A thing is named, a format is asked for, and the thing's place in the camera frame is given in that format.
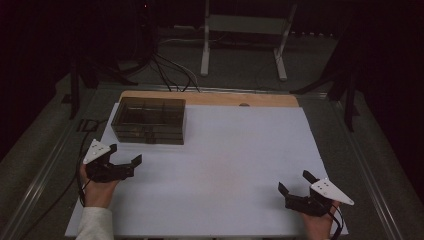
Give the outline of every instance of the white stand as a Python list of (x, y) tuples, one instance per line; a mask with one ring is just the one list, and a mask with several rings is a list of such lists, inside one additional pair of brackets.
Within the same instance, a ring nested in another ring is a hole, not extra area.
[(205, 8), (205, 38), (202, 55), (200, 74), (208, 75), (209, 70), (209, 31), (243, 32), (282, 35), (281, 44), (274, 49), (274, 57), (277, 65), (278, 76), (281, 81), (287, 80), (286, 70), (282, 53), (293, 22), (297, 5), (293, 4), (287, 19), (260, 18), (243, 16), (226, 16), (209, 13), (209, 0), (206, 0)]

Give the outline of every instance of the hand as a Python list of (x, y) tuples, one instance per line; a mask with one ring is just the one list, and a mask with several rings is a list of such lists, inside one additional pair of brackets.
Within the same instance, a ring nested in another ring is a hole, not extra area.
[[(334, 215), (336, 208), (340, 206), (340, 202), (333, 201), (334, 207), (331, 208), (330, 212)], [(302, 216), (303, 223), (305, 224), (306, 231), (308, 233), (309, 240), (323, 240), (330, 238), (331, 225), (333, 224), (333, 218), (330, 215), (325, 214), (322, 217), (309, 216), (304, 213), (300, 213)]]
[(90, 181), (85, 171), (86, 167), (86, 164), (82, 164), (80, 167), (80, 174), (85, 183), (85, 207), (108, 208), (119, 181), (108, 183)]

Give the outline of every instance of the table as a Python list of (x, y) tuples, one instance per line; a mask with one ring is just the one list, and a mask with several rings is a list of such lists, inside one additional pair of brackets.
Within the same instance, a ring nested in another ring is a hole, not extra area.
[(209, 0), (206, 0), (205, 7), (205, 30), (203, 55), (200, 74), (207, 76), (209, 72), (209, 31), (241, 32), (241, 33), (262, 33), (281, 35), (280, 46), (274, 49), (274, 58), (277, 65), (278, 77), (280, 80), (287, 80), (286, 69), (283, 62), (283, 50), (289, 36), (290, 27), (293, 22), (297, 4), (292, 4), (287, 18), (265, 18), (246, 17), (210, 14)]
[[(292, 194), (306, 196), (309, 183), (302, 171), (318, 178), (327, 174), (293, 96), (137, 91), (122, 96), (184, 98), (187, 125), (183, 146), (130, 144), (117, 142), (109, 120), (101, 142), (118, 144), (111, 162), (128, 163), (143, 154), (135, 176), (120, 183), (111, 203), (116, 235), (303, 234), (298, 214), (284, 208), (278, 182)], [(76, 235), (81, 213), (77, 203), (66, 236)]]

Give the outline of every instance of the white sleeve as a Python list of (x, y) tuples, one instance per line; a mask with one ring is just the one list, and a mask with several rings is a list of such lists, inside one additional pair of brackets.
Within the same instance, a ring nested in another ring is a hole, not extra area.
[(112, 212), (106, 208), (85, 207), (77, 240), (113, 240)]

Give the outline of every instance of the white paper sheet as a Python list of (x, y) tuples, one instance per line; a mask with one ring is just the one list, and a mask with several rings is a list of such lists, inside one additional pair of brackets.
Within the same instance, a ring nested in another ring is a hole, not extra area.
[[(303, 170), (327, 177), (302, 108), (186, 106), (184, 145), (119, 143), (110, 123), (101, 142), (117, 143), (114, 164), (139, 154), (135, 176), (115, 192), (117, 236), (266, 237), (304, 233), (298, 213), (284, 207), (282, 182), (306, 196)], [(75, 236), (77, 203), (66, 236)]]

